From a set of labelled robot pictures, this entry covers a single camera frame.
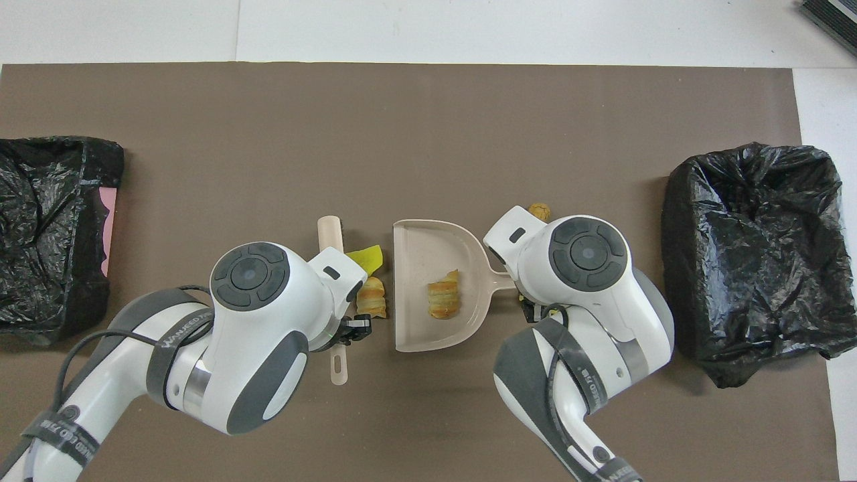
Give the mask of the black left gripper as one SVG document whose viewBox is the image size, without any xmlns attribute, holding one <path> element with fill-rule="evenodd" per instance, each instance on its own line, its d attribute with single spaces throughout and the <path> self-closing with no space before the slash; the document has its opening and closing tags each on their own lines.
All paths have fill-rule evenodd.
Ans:
<svg viewBox="0 0 857 482">
<path fill-rule="evenodd" d="M 372 317 L 370 315 L 355 315 L 344 317 L 340 321 L 340 343 L 361 341 L 372 333 Z"/>
</svg>

